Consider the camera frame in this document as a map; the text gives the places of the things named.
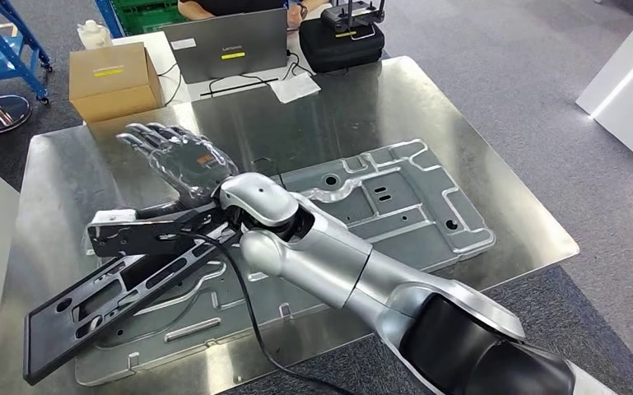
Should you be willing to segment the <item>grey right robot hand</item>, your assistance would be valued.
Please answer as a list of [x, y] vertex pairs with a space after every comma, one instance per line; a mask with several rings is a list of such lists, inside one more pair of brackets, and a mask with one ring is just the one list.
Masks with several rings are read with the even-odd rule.
[[138, 219], [206, 205], [222, 182], [240, 173], [235, 162], [209, 139], [180, 126], [130, 123], [116, 139], [146, 158], [149, 166], [178, 192], [175, 201], [136, 210]]

